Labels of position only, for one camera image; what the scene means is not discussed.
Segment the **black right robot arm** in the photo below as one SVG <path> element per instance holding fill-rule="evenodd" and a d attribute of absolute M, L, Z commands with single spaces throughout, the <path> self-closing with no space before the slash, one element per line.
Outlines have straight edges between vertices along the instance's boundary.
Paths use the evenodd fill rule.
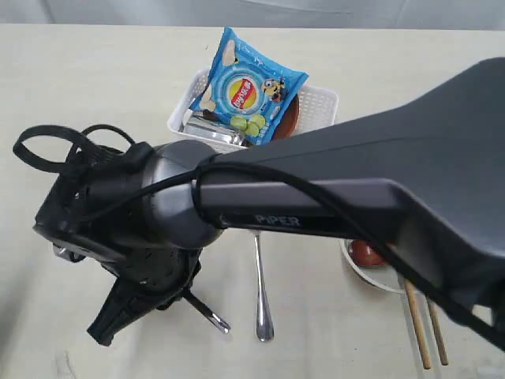
<path fill-rule="evenodd" d="M 35 231 L 115 276 L 88 329 L 107 346 L 189 296 L 227 228 L 360 239 L 454 322 L 504 345 L 504 60 L 395 109 L 218 154 L 199 141 L 120 152 L 41 125 L 13 152 L 57 179 Z"/>

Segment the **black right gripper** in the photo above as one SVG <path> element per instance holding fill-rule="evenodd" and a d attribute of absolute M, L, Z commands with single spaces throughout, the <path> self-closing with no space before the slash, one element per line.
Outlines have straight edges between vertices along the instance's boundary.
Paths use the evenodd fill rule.
<path fill-rule="evenodd" d="M 115 246 L 102 253 L 102 266 L 114 274 L 110 289 L 96 319 L 87 332 L 101 346 L 158 308 L 166 309 L 191 287 L 199 272 L 201 249 L 176 246 L 124 248 Z"/>

